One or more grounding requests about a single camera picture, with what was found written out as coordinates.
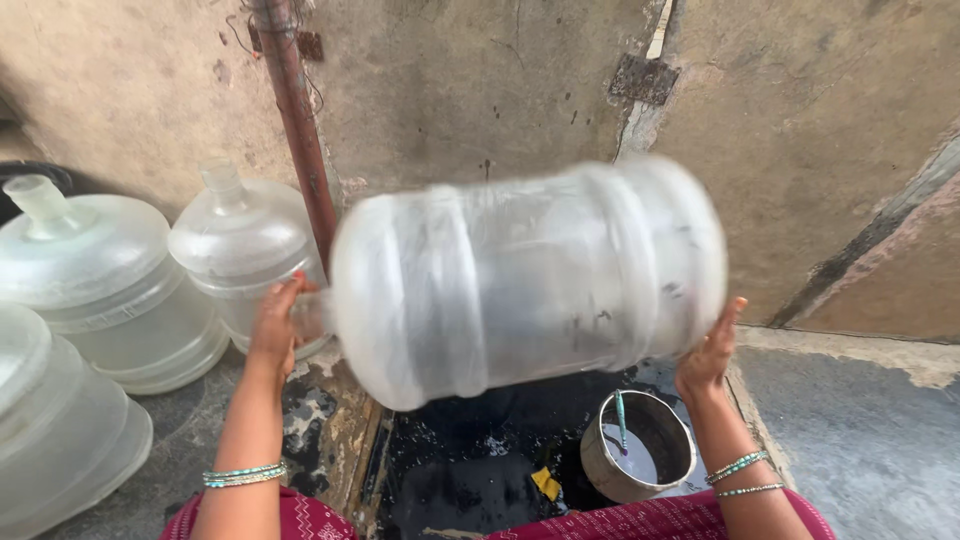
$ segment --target hand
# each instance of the hand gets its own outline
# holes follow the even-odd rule
[[[301,271],[294,272],[288,282],[270,285],[253,325],[246,370],[278,375],[286,380],[294,369],[294,349],[300,344],[290,321],[290,307],[298,294],[315,290],[317,285],[309,282]]]
[[[730,300],[703,341],[681,358],[674,383],[684,402],[705,392],[723,390],[723,376],[736,347],[736,319],[746,305],[745,298]]]

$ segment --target blurred water jug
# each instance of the blurred water jug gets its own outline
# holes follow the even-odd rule
[[[233,162],[200,163],[206,189],[183,210],[170,232],[170,253],[212,300],[237,349],[250,348],[260,299],[271,283],[297,270],[326,284],[306,205],[288,185],[243,179]],[[297,349],[312,355],[321,339]]]
[[[0,229],[0,301],[36,311],[131,394],[179,388],[220,359],[227,334],[167,252],[159,210],[117,195],[65,199],[41,175],[4,191],[24,213]]]
[[[727,283],[707,194],[656,157],[373,197],[331,261],[327,330],[396,410],[686,351]]]
[[[37,314],[0,304],[0,538],[90,508],[150,452],[147,411]]]

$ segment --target bangle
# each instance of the bangle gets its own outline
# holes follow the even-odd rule
[[[232,487],[275,479],[286,474],[287,466],[282,462],[274,465],[262,465],[260,467],[239,469],[236,471],[224,471],[220,473],[210,471],[204,473],[204,485],[206,487]]]
[[[758,487],[745,487],[743,489],[732,489],[730,491],[724,491],[721,493],[714,493],[714,497],[729,497],[730,495],[742,495],[744,493],[756,493],[757,491],[769,491],[771,489],[781,489],[786,487],[786,484],[782,482],[778,483],[768,483],[767,485],[760,485]]]
[[[712,475],[708,475],[707,483],[710,485],[713,485],[717,481],[732,475],[733,473],[739,471],[740,469],[743,469],[748,465],[753,465],[754,463],[757,463],[761,459],[766,458],[766,456],[767,456],[767,453],[766,451],[763,451],[763,450],[759,452],[753,452],[751,454],[746,454],[743,457],[737,459],[735,462],[731,463],[730,465],[727,465],[723,469],[720,469],[719,471],[713,473]]]

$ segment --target black container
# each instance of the black container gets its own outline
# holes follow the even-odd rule
[[[25,174],[41,174],[53,181],[63,195],[73,195],[73,179],[65,170],[43,161],[0,161],[0,189],[7,180]],[[0,226],[20,215],[20,208],[6,193],[0,194]]]

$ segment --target rusty pipe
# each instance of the rusty pipe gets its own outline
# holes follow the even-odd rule
[[[274,84],[276,106],[280,109],[283,130],[297,169],[300,193],[329,279],[330,244],[337,216],[326,185],[324,155],[317,139],[306,74],[300,62],[297,24],[289,0],[253,0],[252,11],[270,80]]]

